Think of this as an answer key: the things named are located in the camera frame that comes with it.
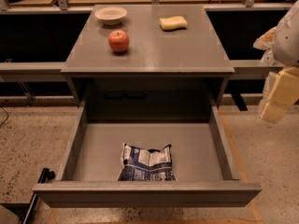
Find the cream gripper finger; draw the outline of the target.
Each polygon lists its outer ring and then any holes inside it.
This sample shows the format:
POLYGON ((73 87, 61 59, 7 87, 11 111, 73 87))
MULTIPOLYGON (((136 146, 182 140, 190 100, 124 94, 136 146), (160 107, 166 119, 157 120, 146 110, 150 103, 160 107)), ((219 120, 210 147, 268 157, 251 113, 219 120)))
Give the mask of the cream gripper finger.
POLYGON ((278 73, 270 72, 263 87, 259 117, 278 123, 298 100, 299 68, 288 66, 278 73))

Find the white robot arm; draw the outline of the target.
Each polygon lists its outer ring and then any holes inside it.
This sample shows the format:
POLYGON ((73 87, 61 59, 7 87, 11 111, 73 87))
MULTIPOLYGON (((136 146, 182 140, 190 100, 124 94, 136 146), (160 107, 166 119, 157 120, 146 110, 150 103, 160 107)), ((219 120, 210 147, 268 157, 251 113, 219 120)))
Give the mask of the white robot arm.
POLYGON ((263 65, 284 65, 278 73, 269 73, 260 102, 260 118, 277 123, 299 100, 299 1, 253 47, 264 51, 263 65))

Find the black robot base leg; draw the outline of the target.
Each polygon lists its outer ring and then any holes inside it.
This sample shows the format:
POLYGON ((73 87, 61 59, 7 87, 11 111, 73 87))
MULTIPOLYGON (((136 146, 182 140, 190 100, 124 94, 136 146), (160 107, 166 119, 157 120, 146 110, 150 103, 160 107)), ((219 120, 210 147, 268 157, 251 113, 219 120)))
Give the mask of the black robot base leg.
MULTIPOLYGON (((46 183, 47 181, 54 179, 55 176, 56 174, 54 171, 50 170, 49 168, 44 168, 40 174, 40 177, 38 178, 37 183, 38 184, 46 183)), ((38 202, 38 195, 35 192, 33 192, 31 200, 25 208, 25 214, 21 218, 21 224, 30 224, 30 220, 33 216, 37 202, 38 202)))

